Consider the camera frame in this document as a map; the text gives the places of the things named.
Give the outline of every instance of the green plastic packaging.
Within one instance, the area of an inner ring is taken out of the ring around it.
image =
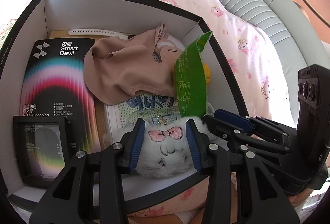
[[[192,42],[177,59],[174,71],[179,111],[182,117],[202,117],[207,110],[207,87],[200,53],[213,32]]]

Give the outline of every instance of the beige fabric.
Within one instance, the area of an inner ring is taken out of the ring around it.
[[[175,97],[170,67],[157,63],[156,43],[168,37],[164,24],[129,40],[99,39],[84,59],[84,80],[103,103],[115,105],[147,91]]]

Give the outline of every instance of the silicone strap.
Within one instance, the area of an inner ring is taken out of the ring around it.
[[[69,35],[101,35],[108,37],[119,37],[120,39],[127,40],[128,37],[120,32],[106,31],[103,29],[71,29],[68,31]]]

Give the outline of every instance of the metal screw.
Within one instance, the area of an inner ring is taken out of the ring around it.
[[[78,158],[84,157],[85,156],[85,152],[80,150],[75,154]]]
[[[219,146],[217,144],[210,144],[209,145],[210,150],[217,150],[218,148],[219,148]]]
[[[117,143],[115,143],[115,144],[112,145],[112,147],[113,147],[114,149],[121,149],[122,146],[123,146],[123,145],[120,144],[119,142],[117,142]]]
[[[246,157],[253,159],[255,157],[255,154],[252,151],[248,151],[246,154]]]
[[[240,149],[243,150],[243,151],[246,151],[248,148],[245,145],[240,145]]]

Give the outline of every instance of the gray cushion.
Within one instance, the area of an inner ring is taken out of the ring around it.
[[[291,0],[263,0],[289,30],[306,64],[330,68],[330,59],[313,26]]]
[[[317,54],[312,54],[308,52],[306,56],[308,63],[306,63],[305,58],[296,44],[295,39],[293,39],[291,33],[288,31],[287,27],[283,24],[282,20],[274,12],[274,8],[270,8],[268,4],[273,5],[276,8],[276,12],[281,10],[281,5],[283,2],[293,4],[293,11],[298,13],[299,16],[304,15],[300,10],[295,6],[291,0],[279,0],[281,4],[277,4],[277,0],[219,0],[225,8],[235,14],[236,16],[241,17],[243,20],[251,23],[254,26],[257,26],[263,29],[266,34],[269,36],[270,40],[274,44],[274,47],[280,58],[285,79],[288,84],[289,97],[290,97],[290,108],[291,113],[294,119],[295,124],[298,121],[299,117],[299,103],[297,100],[297,83],[298,83],[298,70],[318,62]],[[302,28],[307,29],[307,32],[315,32],[309,22],[304,21],[301,25]],[[311,40],[314,41],[317,47],[320,47],[318,43],[321,43],[318,37],[313,36]],[[307,46],[306,42],[301,44],[301,47],[305,48]],[[322,59],[323,66],[326,66],[330,63],[328,58],[323,56]]]

